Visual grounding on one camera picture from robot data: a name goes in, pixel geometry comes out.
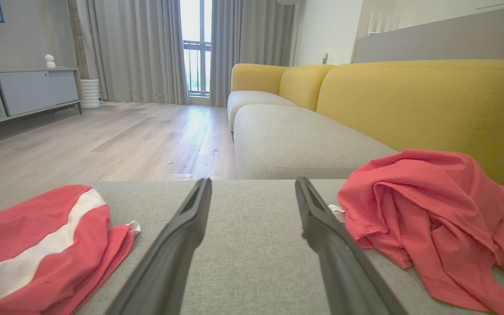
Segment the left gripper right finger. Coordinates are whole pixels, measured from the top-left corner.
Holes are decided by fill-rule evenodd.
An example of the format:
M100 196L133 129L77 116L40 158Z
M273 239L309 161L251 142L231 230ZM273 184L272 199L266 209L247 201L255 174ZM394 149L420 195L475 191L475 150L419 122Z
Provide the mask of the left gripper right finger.
M305 177L295 181L302 237L318 255L332 315L405 315L352 235Z

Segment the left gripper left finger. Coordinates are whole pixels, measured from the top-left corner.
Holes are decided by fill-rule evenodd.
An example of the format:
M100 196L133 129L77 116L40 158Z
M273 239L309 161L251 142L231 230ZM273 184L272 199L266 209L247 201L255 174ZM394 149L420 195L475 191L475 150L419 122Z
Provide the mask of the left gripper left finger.
M201 178L128 278L108 315L178 315L194 251L206 232L212 181Z

